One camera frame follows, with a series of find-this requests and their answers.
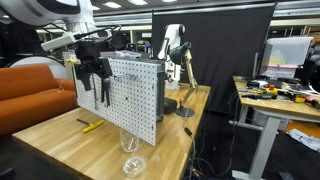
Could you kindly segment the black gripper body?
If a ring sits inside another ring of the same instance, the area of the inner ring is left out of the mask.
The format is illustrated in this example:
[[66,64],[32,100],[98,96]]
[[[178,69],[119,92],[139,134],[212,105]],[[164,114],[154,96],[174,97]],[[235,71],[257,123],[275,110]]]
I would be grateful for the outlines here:
[[91,73],[97,74],[100,78],[109,78],[112,75],[109,62],[102,61],[99,46],[95,42],[78,41],[75,53],[80,60],[80,63],[75,65],[78,80],[87,79]]

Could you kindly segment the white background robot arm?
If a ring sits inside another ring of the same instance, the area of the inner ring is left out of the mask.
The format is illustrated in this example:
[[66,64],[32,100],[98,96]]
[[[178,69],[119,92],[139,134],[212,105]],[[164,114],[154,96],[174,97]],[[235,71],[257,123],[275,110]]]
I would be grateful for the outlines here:
[[181,45],[181,36],[184,33],[185,26],[183,24],[169,24],[165,27],[165,35],[160,46],[158,58],[165,61],[166,89],[179,88],[181,66],[171,60],[169,52]]

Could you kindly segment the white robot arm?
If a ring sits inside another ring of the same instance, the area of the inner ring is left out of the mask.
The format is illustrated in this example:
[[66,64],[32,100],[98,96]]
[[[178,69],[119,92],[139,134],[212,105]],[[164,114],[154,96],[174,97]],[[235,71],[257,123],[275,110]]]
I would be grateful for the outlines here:
[[112,70],[108,60],[101,58],[99,44],[114,36],[115,27],[97,28],[91,0],[0,0],[1,9],[14,21],[33,27],[45,27],[62,20],[67,31],[62,37],[42,43],[45,51],[74,44],[80,60],[74,65],[75,75],[86,91],[91,89],[89,78],[101,79],[101,102],[110,105],[109,77]]

